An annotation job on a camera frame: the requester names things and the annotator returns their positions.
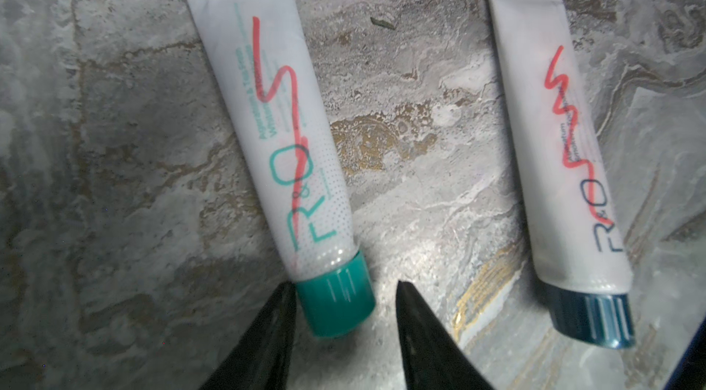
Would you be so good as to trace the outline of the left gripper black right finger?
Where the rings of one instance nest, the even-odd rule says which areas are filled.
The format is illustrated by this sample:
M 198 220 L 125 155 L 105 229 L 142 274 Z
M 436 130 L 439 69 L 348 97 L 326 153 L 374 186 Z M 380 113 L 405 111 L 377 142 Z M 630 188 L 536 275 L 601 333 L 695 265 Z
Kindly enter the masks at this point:
M 397 283 L 397 329 L 408 389 L 490 389 L 415 285 Z

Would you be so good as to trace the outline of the white tube teal cap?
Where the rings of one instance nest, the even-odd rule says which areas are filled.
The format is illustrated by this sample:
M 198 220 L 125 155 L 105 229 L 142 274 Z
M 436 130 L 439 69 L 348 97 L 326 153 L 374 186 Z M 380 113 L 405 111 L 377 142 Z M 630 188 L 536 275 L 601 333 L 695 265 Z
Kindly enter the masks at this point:
M 314 335 L 376 305 L 295 0 L 187 0 L 271 235 Z

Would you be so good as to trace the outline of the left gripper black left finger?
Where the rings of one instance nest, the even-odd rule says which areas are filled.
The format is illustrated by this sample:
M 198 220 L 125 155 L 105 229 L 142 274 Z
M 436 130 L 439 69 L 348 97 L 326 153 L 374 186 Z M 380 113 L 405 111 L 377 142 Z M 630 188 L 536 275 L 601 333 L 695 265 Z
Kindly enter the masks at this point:
M 296 290 L 280 283 L 202 389 L 285 389 L 296 330 Z

